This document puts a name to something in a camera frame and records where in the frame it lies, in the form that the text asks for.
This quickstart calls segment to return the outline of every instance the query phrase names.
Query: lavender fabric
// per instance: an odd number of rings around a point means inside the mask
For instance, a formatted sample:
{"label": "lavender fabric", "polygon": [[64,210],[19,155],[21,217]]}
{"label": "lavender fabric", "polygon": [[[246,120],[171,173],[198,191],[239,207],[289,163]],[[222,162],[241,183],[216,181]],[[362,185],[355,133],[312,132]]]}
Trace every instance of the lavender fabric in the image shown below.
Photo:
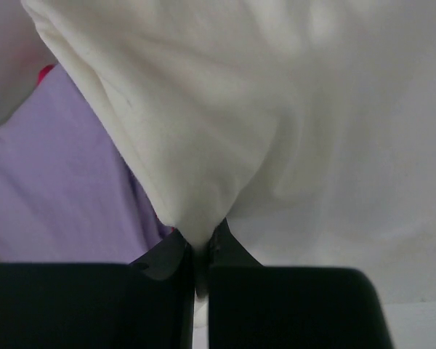
{"label": "lavender fabric", "polygon": [[0,259],[131,262],[168,231],[55,67],[0,128]]}

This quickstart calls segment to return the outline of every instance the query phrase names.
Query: red fabric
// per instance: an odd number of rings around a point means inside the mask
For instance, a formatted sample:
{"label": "red fabric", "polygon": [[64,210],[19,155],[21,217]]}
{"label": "red fabric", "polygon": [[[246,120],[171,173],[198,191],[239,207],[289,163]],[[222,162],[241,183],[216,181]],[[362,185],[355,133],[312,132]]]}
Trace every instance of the red fabric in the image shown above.
{"label": "red fabric", "polygon": [[55,67],[54,64],[49,64],[47,67],[45,67],[44,69],[42,69],[39,72],[39,77],[37,78],[37,84],[39,85],[42,80],[44,80],[45,76],[50,73],[50,71]]}

